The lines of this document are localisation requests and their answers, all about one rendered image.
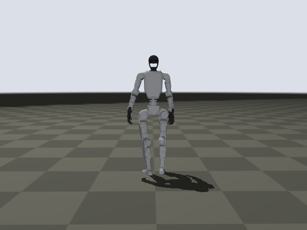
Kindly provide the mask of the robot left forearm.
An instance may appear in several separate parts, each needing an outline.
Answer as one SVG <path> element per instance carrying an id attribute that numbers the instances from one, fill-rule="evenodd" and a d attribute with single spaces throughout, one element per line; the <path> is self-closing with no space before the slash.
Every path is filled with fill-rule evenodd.
<path id="1" fill-rule="evenodd" d="M 133 93 L 133 90 L 132 90 L 132 93 Z M 128 108 L 131 107 L 131 110 L 133 110 L 133 106 L 134 106 L 135 100 L 136 100 L 136 97 L 134 95 L 132 95 L 132 93 L 131 93 L 131 96 L 130 96 L 130 102 L 129 102 L 129 106 L 128 106 Z"/>

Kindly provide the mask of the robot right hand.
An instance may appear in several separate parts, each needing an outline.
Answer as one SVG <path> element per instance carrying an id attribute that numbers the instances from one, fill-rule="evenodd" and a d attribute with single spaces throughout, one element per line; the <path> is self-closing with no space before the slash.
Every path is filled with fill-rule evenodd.
<path id="1" fill-rule="evenodd" d="M 174 115 L 173 115 L 173 113 L 174 113 L 174 109 L 172 109 L 172 112 L 169 112 L 169 116 L 168 116 L 168 118 L 169 118 L 169 121 L 168 121 L 168 125 L 172 125 L 173 123 L 174 123 Z"/>

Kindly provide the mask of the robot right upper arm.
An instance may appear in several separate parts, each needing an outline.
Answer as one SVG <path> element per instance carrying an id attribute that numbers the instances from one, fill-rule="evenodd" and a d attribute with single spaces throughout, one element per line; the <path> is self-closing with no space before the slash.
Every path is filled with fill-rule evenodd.
<path id="1" fill-rule="evenodd" d="M 172 96 L 170 76 L 167 73 L 162 73 L 162 74 L 163 74 L 163 79 L 165 80 L 165 88 L 166 88 L 165 95 L 167 97 Z"/>

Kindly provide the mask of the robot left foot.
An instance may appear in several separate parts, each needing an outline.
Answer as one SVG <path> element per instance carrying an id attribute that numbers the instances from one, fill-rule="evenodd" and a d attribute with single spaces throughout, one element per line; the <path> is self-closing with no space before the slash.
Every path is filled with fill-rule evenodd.
<path id="1" fill-rule="evenodd" d="M 153 172 L 152 172 L 151 170 L 149 170 L 149 171 L 143 170 L 143 172 L 144 172 L 145 174 L 147 174 L 147 175 L 153 175 Z"/>

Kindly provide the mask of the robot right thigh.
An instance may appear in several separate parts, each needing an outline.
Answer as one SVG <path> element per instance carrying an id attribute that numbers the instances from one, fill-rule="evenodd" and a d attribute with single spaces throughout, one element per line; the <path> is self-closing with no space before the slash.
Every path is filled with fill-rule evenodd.
<path id="1" fill-rule="evenodd" d="M 168 123 L 168 112 L 165 109 L 160 108 L 160 115 L 159 115 L 159 125 L 160 125 L 160 138 L 159 138 L 159 145 L 164 146 L 165 138 L 166 138 L 166 129 Z"/>

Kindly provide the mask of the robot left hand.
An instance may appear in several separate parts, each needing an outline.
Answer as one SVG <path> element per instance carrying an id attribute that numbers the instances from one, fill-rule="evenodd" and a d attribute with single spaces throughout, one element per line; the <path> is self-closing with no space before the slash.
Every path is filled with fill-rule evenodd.
<path id="1" fill-rule="evenodd" d="M 132 120 L 132 118 L 131 118 L 131 116 L 130 116 L 130 115 L 131 115 L 131 112 L 132 112 L 131 107 L 128 108 L 127 112 L 128 112 L 128 114 L 127 114 L 128 123 L 129 123 L 129 124 L 132 124 L 132 122 L 130 121 L 130 119 Z"/>

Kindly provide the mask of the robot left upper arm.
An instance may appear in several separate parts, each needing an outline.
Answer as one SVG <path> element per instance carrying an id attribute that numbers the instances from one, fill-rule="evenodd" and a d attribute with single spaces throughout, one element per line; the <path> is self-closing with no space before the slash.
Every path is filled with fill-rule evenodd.
<path id="1" fill-rule="evenodd" d="M 144 79 L 144 73 L 138 73 L 135 84 L 134 84 L 134 90 L 133 90 L 133 95 L 138 96 L 139 94 L 139 87 L 141 85 L 142 80 Z"/>

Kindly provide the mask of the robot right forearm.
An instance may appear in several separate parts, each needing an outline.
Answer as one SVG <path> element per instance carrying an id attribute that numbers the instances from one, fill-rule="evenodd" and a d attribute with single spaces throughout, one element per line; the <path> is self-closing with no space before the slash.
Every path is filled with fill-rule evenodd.
<path id="1" fill-rule="evenodd" d="M 172 92 L 171 92 L 171 94 L 172 94 Z M 173 94 L 172 94 L 171 97 L 168 97 L 167 100 L 168 100 L 168 111 L 172 112 L 172 109 L 174 108 Z"/>

